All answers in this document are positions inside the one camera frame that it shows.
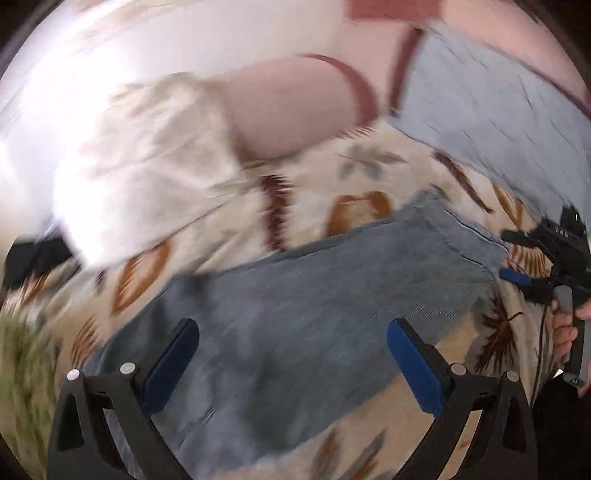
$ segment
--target metal screw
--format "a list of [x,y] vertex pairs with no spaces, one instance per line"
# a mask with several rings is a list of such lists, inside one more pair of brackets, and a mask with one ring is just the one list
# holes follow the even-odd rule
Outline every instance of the metal screw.
[[452,365],[452,373],[454,375],[461,377],[462,375],[466,375],[466,372],[468,372],[468,370],[462,364],[453,364]]
[[509,371],[505,372],[505,375],[507,377],[507,380],[509,380],[510,382],[518,382],[519,381],[519,374],[517,372],[514,372],[513,370],[509,370]]
[[135,372],[135,364],[127,362],[126,364],[121,365],[119,371],[124,375],[132,374]]
[[66,377],[69,381],[73,381],[76,378],[78,378],[79,376],[80,376],[80,370],[78,370],[77,368],[70,370],[68,372],[68,374],[66,375]]

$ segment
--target controller handle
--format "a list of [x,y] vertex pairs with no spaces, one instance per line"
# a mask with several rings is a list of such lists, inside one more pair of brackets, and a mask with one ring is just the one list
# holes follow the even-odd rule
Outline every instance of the controller handle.
[[558,309],[561,312],[573,314],[573,327],[579,334],[573,341],[570,353],[565,359],[563,379],[574,387],[582,387],[588,382],[587,366],[591,362],[591,325],[574,315],[573,291],[566,285],[560,285],[554,289],[554,296],[558,300]]

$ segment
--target black bracket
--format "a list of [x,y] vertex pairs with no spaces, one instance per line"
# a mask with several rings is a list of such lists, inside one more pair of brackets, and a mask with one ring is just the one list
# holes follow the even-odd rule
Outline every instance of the black bracket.
[[591,326],[578,319],[574,311],[591,298],[591,251],[578,211],[574,206],[565,206],[560,224],[543,218],[529,233],[504,231],[501,238],[522,247],[537,247],[553,263],[548,278],[529,278],[506,268],[499,270],[499,275],[517,285],[526,300],[548,305],[555,297],[562,311],[573,314],[573,327],[579,334],[564,359],[563,379],[574,387],[582,387],[589,381]]
[[105,417],[114,410],[147,480],[190,480],[150,420],[161,411],[199,345],[199,328],[182,320],[161,349],[139,365],[64,380],[51,430],[48,480],[133,480]]
[[395,480],[435,480],[447,465],[471,411],[482,410],[454,480],[537,480],[533,420],[516,372],[501,378],[472,375],[448,365],[405,319],[388,328],[388,347],[421,409],[433,424]]

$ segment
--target floral blanket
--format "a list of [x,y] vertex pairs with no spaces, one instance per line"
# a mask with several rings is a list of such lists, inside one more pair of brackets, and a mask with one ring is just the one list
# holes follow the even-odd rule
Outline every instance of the floral blanket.
[[[68,370],[81,368],[175,274],[224,270],[344,233],[390,215],[420,190],[437,187],[461,217],[497,235],[503,229],[534,226],[512,194],[404,136],[385,119],[293,157],[245,165],[245,170],[250,184],[237,199],[153,249],[101,272],[78,270],[76,261],[70,260],[41,278],[29,279],[8,296],[4,313],[25,316],[44,339],[44,348],[54,359],[55,389]],[[521,247],[512,247],[506,262],[534,277],[546,275],[550,267],[541,252]],[[541,309],[498,280],[489,297],[458,321],[438,348],[448,361],[464,361],[472,371],[518,371],[530,396],[540,318]],[[545,357],[544,372],[551,363],[550,355]],[[392,475],[431,420],[398,376],[384,392],[317,438],[280,458],[224,477],[345,480]],[[442,478],[457,470],[477,422],[474,414]],[[46,446],[50,423],[51,417],[44,425],[32,421],[25,426],[14,415],[0,419],[0,432],[10,439],[18,458],[26,457],[23,463],[29,471],[44,470],[45,459],[35,454],[43,448],[31,449],[30,444],[33,438]]]

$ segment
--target person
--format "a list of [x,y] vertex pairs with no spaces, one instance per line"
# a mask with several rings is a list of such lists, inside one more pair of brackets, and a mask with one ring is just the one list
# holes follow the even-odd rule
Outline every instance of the person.
[[[579,335],[573,315],[552,303],[553,354],[558,365]],[[591,300],[576,311],[577,318],[591,321]],[[583,480],[591,478],[591,384],[574,389],[561,376],[546,383],[532,408],[538,447],[540,480]]]

